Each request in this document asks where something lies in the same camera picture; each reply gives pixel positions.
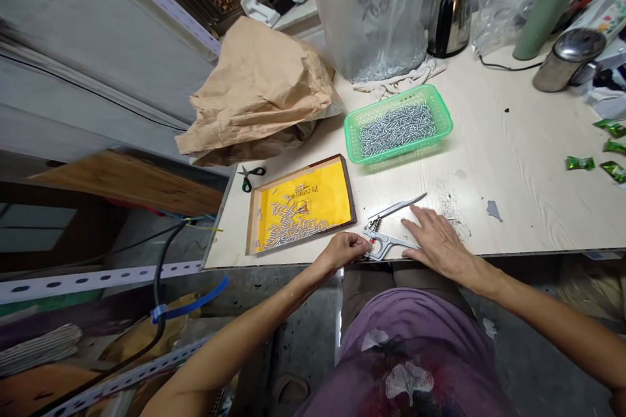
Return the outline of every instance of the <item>table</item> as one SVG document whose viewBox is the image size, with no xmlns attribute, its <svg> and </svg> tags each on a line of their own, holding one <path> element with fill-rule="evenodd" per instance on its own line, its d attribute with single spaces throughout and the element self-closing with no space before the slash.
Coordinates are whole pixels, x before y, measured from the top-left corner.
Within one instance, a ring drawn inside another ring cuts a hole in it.
<svg viewBox="0 0 626 417">
<path fill-rule="evenodd" d="M 503 48 L 488 61 L 529 65 L 515 61 L 512 50 Z M 473 60 L 470 48 L 447 62 L 447 71 L 428 82 L 437 87 L 450 111 L 452 133 L 435 151 L 372 166 L 348 160 L 358 222 L 347 230 L 361 233 L 368 216 L 428 192 L 421 205 L 458 220 L 454 223 L 457 232 L 468 250 L 478 255 L 626 248 L 626 191 L 600 167 L 565 170 L 568 156 L 592 156 L 596 166 L 608 160 L 626 166 L 623 156 L 602 153 L 609 135 L 591 125 L 600 120 L 596 112 L 574 90 L 548 94 L 534 89 L 531 79 L 537 69 L 487 69 Z M 368 94 L 353 91 L 340 76 L 335 85 L 347 112 L 372 101 Z M 299 149 L 262 162 L 267 174 L 254 178 L 253 184 L 336 153 L 347 159 L 343 120 L 341 115 L 322 121 Z M 240 190 L 237 177 L 241 178 L 235 176 L 218 221 L 224 232 L 214 237 L 204 267 L 313 262 L 332 233 L 245 255 L 250 195 Z M 489 200 L 496 202 L 502 222 L 487 214 Z M 400 224 L 403 217 L 412 217 L 409 208 L 386 217 L 379 231 L 410 239 Z M 401 258 L 401 253 L 402 248 L 396 246 L 387 259 Z"/>
</svg>

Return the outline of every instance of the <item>crumpled paper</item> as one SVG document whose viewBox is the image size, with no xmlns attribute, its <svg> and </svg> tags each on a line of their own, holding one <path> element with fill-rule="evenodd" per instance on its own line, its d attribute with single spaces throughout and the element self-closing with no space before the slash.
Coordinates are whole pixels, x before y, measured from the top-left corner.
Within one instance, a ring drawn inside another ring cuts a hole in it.
<svg viewBox="0 0 626 417">
<path fill-rule="evenodd" d="M 176 137 L 180 153 L 195 165 L 232 165 L 299 147 L 315 129 L 310 119 L 340 102 L 334 73 L 308 44 L 239 18 L 217 67 L 191 96 L 196 121 Z"/>
</svg>

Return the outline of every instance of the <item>hand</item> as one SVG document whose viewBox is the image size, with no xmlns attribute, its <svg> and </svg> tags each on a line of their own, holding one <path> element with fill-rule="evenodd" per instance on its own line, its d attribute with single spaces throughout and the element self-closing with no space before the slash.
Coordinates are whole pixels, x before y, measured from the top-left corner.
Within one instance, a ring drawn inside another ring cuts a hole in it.
<svg viewBox="0 0 626 417">
<path fill-rule="evenodd" d="M 357 260 L 370 250 L 371 244 L 356 233 L 343 231 L 332 237 L 314 264 L 322 264 L 327 274 Z"/>
<path fill-rule="evenodd" d="M 484 259 L 471 254 L 456 231 L 443 215 L 429 208 L 411 207 L 420 227 L 402 219 L 402 225 L 415 237 L 421 250 L 408 249 L 403 257 L 410 257 L 430 267 L 480 295 L 493 285 L 493 275 L 498 270 Z"/>
</svg>

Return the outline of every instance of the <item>green candy wrapper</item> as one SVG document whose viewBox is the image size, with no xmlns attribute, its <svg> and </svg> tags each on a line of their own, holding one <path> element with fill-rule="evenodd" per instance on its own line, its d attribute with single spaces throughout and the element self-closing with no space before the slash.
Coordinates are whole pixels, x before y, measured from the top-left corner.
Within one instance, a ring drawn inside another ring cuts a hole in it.
<svg viewBox="0 0 626 417">
<path fill-rule="evenodd" d="M 600 165 L 618 183 L 626 182 L 626 169 L 615 162 L 606 162 Z"/>
<path fill-rule="evenodd" d="M 626 136 L 626 127 L 618 124 L 615 121 L 612 121 L 611 119 L 603 119 L 601 121 L 594 122 L 593 125 L 599 128 L 603 128 L 615 138 Z"/>
<path fill-rule="evenodd" d="M 602 151 L 612 151 L 615 153 L 622 153 L 622 155 L 626 155 L 626 145 L 607 140 L 604 144 L 604 147 L 602 148 Z"/>
<path fill-rule="evenodd" d="M 595 168 L 595 164 L 593 163 L 593 158 L 574 158 L 573 156 L 567 157 L 567 169 L 586 169 L 589 171 L 590 169 Z"/>
</svg>

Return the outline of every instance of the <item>finger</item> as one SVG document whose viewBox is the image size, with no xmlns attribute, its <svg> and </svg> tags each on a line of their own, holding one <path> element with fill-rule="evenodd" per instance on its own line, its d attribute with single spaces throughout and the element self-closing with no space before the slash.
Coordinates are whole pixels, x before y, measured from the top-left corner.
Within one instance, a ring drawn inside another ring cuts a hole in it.
<svg viewBox="0 0 626 417">
<path fill-rule="evenodd" d="M 410 257 L 422 264 L 430 267 L 430 260 L 422 250 L 408 249 L 402 252 L 402 257 Z"/>
<path fill-rule="evenodd" d="M 401 222 L 402 225 L 413 235 L 413 238 L 419 241 L 419 235 L 421 234 L 422 229 L 411 220 L 407 220 L 406 218 L 403 218 Z"/>
<path fill-rule="evenodd" d="M 350 248 L 350 251 L 352 251 L 355 256 L 360 256 L 368 252 L 371 249 L 371 246 L 372 245 L 368 242 L 365 242 L 364 244 L 356 244 Z"/>
<path fill-rule="evenodd" d="M 345 238 L 350 246 L 353 246 L 355 244 L 369 244 L 365 238 L 363 238 L 361 235 L 358 235 L 357 233 L 344 231 L 343 234 L 345 235 Z"/>
<path fill-rule="evenodd" d="M 417 221 L 420 225 L 424 226 L 425 223 L 428 223 L 428 216 L 423 208 L 420 208 L 417 205 L 412 205 L 411 211 L 413 212 L 413 215 L 417 217 Z"/>
<path fill-rule="evenodd" d="M 423 209 L 424 212 L 426 213 L 426 216 L 428 217 L 428 219 L 432 222 L 432 223 L 437 223 L 438 222 L 438 215 L 437 212 L 435 212 L 434 210 L 432 210 L 432 208 L 424 208 Z"/>
<path fill-rule="evenodd" d="M 442 220 L 441 220 L 441 224 L 443 226 L 443 229 L 445 230 L 445 232 L 448 234 L 448 236 L 451 239 L 458 239 L 458 235 L 456 233 L 455 228 L 452 226 L 452 224 L 450 223 L 450 221 L 444 217 L 443 215 L 440 215 Z"/>
<path fill-rule="evenodd" d="M 370 247 L 370 242 L 367 241 L 367 239 L 359 236 L 357 237 L 356 241 L 354 242 L 355 245 L 359 245 L 359 246 L 367 246 L 368 248 Z"/>
</svg>

